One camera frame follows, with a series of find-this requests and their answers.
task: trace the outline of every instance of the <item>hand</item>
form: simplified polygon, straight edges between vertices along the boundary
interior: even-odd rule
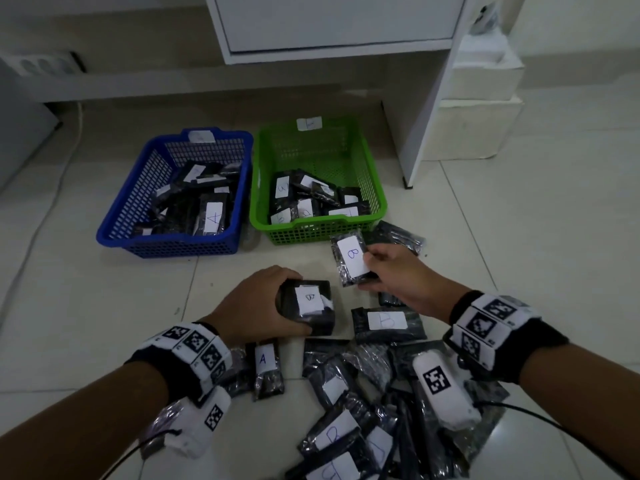
[[[453,306],[470,291],[436,273],[401,244],[372,244],[364,262],[380,281],[359,285],[361,290],[391,293],[421,315],[445,323]]]
[[[302,276],[286,267],[271,266],[253,273],[201,321],[213,325],[227,347],[275,337],[309,335],[311,327],[293,322],[276,310],[276,295],[286,279]]]

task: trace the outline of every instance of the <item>electrical outlet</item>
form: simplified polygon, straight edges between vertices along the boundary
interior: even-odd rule
[[[55,77],[85,72],[82,62],[73,52],[48,52],[46,54],[2,55],[4,62],[18,75],[52,75]]]

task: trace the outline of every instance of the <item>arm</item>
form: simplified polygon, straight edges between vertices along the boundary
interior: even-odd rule
[[[212,324],[228,347],[308,335],[308,326],[276,311],[276,293],[287,278],[301,276],[280,266],[258,271],[202,321]],[[123,365],[0,437],[5,477],[99,479],[167,400],[167,386],[155,368],[145,362]]]
[[[449,323],[453,306],[470,290],[428,268],[403,246],[374,244],[369,250],[365,262],[380,282],[360,288],[389,292],[422,315]],[[520,385],[565,428],[640,478],[640,375],[567,345],[533,352]]]

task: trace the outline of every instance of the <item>person's right hand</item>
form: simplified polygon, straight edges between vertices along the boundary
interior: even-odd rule
[[[364,262],[380,281],[359,285],[361,290],[391,293],[421,315],[446,323],[453,306],[469,291],[436,273],[401,244],[372,244]]]

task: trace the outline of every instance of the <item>white electronic device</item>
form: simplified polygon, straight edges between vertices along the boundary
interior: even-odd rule
[[[467,391],[454,379],[439,352],[430,350],[418,355],[413,359],[413,370],[444,428],[458,431],[480,422],[480,412]]]
[[[182,402],[184,407],[171,425],[182,432],[178,436],[165,435],[164,445],[190,458],[199,458],[211,446],[213,434],[231,405],[231,396],[218,386],[200,408],[188,399]]]

